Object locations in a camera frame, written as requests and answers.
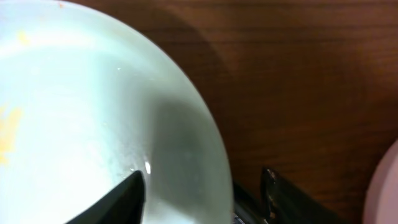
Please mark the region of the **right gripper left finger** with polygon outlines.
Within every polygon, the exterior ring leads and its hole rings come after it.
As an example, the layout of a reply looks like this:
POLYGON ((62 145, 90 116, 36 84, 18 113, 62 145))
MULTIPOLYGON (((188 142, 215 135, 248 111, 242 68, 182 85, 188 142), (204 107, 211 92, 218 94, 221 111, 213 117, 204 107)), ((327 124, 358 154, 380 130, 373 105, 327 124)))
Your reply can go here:
POLYGON ((67 224, 140 224, 145 201, 144 177, 137 170, 67 224))

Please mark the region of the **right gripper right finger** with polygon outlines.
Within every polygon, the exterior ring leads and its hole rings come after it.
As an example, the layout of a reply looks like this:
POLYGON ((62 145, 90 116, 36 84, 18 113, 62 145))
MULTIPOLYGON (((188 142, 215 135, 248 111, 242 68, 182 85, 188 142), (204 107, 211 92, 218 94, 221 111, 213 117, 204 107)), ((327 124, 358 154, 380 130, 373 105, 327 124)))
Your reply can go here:
POLYGON ((316 202, 275 170, 262 168, 256 200, 233 182, 233 224, 342 224, 335 212, 316 202))

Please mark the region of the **white plate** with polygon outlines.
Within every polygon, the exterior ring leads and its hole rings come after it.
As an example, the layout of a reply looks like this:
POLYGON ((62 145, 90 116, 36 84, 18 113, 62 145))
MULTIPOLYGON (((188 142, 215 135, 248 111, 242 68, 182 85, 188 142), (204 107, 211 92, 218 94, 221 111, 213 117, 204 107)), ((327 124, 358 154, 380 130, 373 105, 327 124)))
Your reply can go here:
POLYGON ((397 224, 397 141, 386 151, 370 181, 363 224, 397 224))

